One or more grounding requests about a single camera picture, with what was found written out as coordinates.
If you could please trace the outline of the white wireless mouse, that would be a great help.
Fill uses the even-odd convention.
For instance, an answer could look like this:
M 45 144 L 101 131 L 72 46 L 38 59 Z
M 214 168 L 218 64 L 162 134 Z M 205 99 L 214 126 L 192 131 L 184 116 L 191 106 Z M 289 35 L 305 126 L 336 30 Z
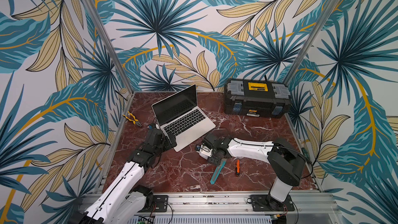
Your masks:
M 196 145 L 195 150 L 200 155 L 200 157 L 205 160 L 208 160 L 212 156 L 211 150 L 203 144 Z

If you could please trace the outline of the silver laptop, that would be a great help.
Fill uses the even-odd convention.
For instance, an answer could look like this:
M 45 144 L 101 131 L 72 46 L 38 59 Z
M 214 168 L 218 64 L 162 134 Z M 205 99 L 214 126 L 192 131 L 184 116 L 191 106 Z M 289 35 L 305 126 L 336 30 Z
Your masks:
M 168 96 L 151 107 L 160 129 L 170 140 L 176 142 L 173 148 L 176 152 L 216 127 L 198 106 L 196 85 Z

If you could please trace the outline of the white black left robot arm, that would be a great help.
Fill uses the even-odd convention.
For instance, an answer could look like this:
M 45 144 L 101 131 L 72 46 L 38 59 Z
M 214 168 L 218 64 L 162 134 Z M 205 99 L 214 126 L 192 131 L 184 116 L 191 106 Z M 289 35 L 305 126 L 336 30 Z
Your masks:
M 177 146 L 176 137 L 162 130 L 148 130 L 145 140 L 135 149 L 122 171 L 105 192 L 84 213 L 75 212 L 69 224 L 125 224 L 129 218 L 150 207 L 153 191 L 136 183 L 153 167 L 161 155 Z

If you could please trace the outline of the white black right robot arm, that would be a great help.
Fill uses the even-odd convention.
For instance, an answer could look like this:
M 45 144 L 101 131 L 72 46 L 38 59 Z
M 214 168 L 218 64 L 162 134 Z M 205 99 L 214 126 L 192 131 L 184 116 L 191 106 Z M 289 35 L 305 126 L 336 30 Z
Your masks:
M 293 187 L 300 185 L 307 158 L 298 152 L 287 140 L 246 141 L 230 136 L 217 138 L 213 134 L 205 136 L 195 150 L 210 164 L 218 167 L 229 158 L 248 158 L 271 165 L 276 179 L 268 195 L 260 200 L 251 197 L 254 205 L 273 211 L 284 211 L 291 206 L 288 200 Z

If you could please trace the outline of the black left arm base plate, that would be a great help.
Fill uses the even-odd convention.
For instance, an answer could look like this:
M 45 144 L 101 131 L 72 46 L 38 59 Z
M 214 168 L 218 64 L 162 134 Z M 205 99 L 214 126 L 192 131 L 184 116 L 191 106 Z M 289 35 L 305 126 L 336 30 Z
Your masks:
M 154 195 L 149 198 L 149 211 L 152 213 L 166 213 L 169 207 L 168 195 Z

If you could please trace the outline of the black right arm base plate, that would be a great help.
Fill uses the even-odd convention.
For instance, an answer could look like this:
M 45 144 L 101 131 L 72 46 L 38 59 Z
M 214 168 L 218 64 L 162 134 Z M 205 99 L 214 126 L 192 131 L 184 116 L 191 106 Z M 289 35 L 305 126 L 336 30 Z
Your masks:
M 290 195 L 284 202 L 279 202 L 269 195 L 250 195 L 247 203 L 251 204 L 254 212 L 294 212 L 295 207 Z

